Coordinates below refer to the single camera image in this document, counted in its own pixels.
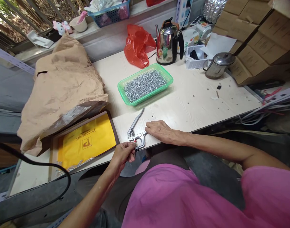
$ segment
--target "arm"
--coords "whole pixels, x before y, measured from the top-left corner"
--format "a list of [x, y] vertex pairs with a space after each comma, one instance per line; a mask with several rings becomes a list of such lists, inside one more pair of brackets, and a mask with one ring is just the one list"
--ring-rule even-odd
[[173, 130], [164, 121], [147, 122], [145, 131], [164, 143], [193, 147], [239, 163], [244, 170], [252, 166], [270, 166], [290, 171], [281, 161], [255, 147], [229, 139]]
[[115, 181], [125, 167], [125, 162], [133, 162], [135, 160], [134, 148], [135, 144], [132, 142], [124, 142], [116, 146], [114, 155], [107, 169], [86, 197], [61, 223], [59, 228], [86, 228], [90, 226]]

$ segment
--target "gray pants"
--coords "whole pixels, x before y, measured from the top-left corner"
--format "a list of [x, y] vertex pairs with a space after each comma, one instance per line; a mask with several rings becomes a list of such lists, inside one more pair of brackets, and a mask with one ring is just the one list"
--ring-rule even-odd
[[[225, 165], [219, 158], [206, 152], [199, 152], [188, 147], [159, 145], [153, 148], [152, 157], [146, 170], [132, 177], [119, 177], [102, 205], [108, 216], [123, 221], [130, 196], [141, 177], [147, 170], [158, 164], [173, 164], [183, 169], [189, 167], [196, 174], [202, 185], [212, 188], [232, 202], [239, 209], [244, 208], [244, 199], [240, 182], [241, 177], [235, 170]], [[78, 181], [77, 192], [85, 197], [104, 171], [91, 169]]]

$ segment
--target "hand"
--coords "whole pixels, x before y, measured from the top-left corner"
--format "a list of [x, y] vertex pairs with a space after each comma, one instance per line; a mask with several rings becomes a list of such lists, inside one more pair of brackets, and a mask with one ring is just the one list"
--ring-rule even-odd
[[171, 129], [163, 120], [146, 123], [145, 131], [161, 142], [183, 146], [185, 132]]
[[126, 162], [133, 162], [136, 157], [136, 144], [133, 142], [124, 142], [118, 144], [110, 161], [110, 164], [119, 167], [122, 171]]

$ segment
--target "metal pliers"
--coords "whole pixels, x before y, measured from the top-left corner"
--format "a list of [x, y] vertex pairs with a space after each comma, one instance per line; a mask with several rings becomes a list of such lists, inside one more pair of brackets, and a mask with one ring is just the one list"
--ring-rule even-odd
[[141, 140], [141, 144], [138, 146], [136, 145], [135, 147], [135, 151], [139, 151], [141, 148], [143, 148], [145, 146], [145, 135], [147, 134], [146, 131], [143, 131], [142, 133], [139, 133], [137, 135], [135, 135], [133, 128], [136, 125], [136, 123], [138, 122], [140, 116], [143, 114], [144, 112], [144, 108], [142, 109], [141, 113], [135, 118], [135, 120], [133, 121], [131, 127], [129, 128], [127, 135], [128, 135], [128, 141], [134, 141], [136, 143], [137, 139]]

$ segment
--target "yellow envelope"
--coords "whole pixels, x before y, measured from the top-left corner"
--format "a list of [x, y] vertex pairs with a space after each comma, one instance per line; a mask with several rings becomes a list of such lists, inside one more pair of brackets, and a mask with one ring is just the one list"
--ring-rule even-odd
[[116, 145], [114, 132], [104, 114], [59, 138], [57, 161], [69, 169], [97, 157]]

